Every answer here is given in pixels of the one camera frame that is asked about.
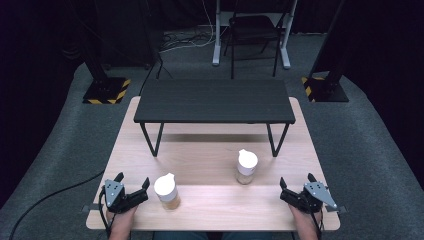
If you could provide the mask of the grey metal bracket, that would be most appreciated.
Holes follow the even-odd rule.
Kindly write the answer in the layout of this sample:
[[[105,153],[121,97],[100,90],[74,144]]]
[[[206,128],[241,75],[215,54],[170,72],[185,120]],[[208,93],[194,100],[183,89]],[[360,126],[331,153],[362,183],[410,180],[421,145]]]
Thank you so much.
[[[327,212],[337,212],[339,214],[343,214],[343,213],[348,212],[348,210],[345,206],[338,206],[338,205],[336,207],[326,205],[325,209],[327,210]]]

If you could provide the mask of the person's left hand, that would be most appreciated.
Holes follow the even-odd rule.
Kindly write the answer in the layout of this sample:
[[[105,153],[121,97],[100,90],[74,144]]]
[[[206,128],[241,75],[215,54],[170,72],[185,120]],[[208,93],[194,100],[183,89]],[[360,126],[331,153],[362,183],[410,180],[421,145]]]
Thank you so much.
[[[109,226],[112,230],[131,230],[134,222],[134,216],[137,211],[136,207],[124,213],[112,213],[109,210],[106,211],[106,218]]]

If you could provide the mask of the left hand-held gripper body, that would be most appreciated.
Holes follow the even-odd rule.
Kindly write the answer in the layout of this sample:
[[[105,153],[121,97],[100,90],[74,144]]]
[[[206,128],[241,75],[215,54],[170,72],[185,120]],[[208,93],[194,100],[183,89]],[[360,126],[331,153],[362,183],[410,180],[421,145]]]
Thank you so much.
[[[126,194],[124,184],[114,180],[106,180],[104,190],[107,209],[112,213],[124,213],[148,200],[147,191],[142,187],[138,191]]]

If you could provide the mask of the black stand with striped base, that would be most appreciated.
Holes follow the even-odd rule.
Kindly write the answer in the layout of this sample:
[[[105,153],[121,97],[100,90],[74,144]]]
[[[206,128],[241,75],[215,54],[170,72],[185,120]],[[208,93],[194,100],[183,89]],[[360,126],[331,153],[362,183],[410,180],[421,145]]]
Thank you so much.
[[[302,84],[310,102],[348,102],[340,79],[346,64],[346,56],[343,50],[330,54],[335,49],[334,29],[337,27],[340,14],[346,0],[341,0],[325,40],[319,50],[313,67],[307,77],[302,78]]]
[[[125,96],[130,80],[125,77],[109,77],[100,63],[97,48],[91,36],[101,40],[97,32],[88,25],[72,6],[81,56],[92,76],[92,82],[83,96],[87,104],[118,104]]]

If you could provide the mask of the black slatted shelf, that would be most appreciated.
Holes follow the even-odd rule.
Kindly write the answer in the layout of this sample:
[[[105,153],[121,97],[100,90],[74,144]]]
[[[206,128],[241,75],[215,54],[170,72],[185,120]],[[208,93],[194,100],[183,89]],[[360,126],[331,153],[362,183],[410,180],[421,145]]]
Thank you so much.
[[[282,142],[271,126],[282,124],[285,136],[296,118],[281,80],[153,79],[141,90],[134,121],[145,136],[148,123],[264,124],[276,157]]]

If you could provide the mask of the white desk frame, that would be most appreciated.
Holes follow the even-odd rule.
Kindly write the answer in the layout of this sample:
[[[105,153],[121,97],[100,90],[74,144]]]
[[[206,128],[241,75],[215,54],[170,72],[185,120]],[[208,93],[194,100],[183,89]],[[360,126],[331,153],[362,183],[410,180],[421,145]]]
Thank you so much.
[[[215,10],[215,44],[212,58],[212,65],[220,65],[221,57],[221,34],[223,33],[222,27],[228,26],[228,20],[231,18],[232,10],[227,7],[224,11],[221,10],[221,0],[215,0],[216,10]],[[293,0],[290,4],[289,12],[282,19],[282,27],[284,30],[283,39],[280,41],[280,54],[282,65],[284,69],[290,69],[291,63],[288,56],[287,44],[288,39],[291,33],[292,23],[295,16],[295,11],[297,7],[298,0]]]

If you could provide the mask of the person's right hand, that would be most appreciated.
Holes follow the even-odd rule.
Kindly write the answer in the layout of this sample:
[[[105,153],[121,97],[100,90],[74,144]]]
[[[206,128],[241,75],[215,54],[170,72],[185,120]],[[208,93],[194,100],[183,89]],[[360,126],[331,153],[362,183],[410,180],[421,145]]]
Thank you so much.
[[[296,229],[299,230],[317,230],[317,224],[322,220],[322,212],[317,212],[314,216],[304,213],[294,206],[290,205],[289,209],[293,215]]]

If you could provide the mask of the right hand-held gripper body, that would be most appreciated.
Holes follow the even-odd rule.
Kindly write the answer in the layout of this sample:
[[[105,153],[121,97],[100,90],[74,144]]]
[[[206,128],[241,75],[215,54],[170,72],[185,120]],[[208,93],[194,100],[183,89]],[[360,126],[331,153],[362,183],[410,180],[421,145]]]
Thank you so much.
[[[308,214],[320,212],[323,204],[337,206],[322,182],[305,183],[300,193],[296,193],[287,187],[286,191],[281,192],[280,199]]]

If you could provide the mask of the white-lidded spice jar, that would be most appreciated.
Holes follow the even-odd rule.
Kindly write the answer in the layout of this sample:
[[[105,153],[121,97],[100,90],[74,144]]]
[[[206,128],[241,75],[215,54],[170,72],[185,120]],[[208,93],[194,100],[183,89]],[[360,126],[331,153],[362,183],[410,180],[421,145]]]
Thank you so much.
[[[154,183],[154,191],[165,209],[174,210],[180,205],[174,174],[168,173],[159,177]]]
[[[236,180],[243,185],[250,184],[258,164],[255,153],[242,149],[239,151],[237,161]]]

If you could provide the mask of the black folding chair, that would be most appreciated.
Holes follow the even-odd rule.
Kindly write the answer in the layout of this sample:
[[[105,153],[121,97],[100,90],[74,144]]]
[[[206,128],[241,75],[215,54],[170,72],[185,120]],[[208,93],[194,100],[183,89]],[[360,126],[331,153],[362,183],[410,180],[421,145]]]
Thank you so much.
[[[235,77],[235,47],[263,43],[262,51],[272,41],[276,43],[272,76],[276,75],[283,19],[292,0],[235,0],[232,17],[228,20],[231,47],[231,73]]]

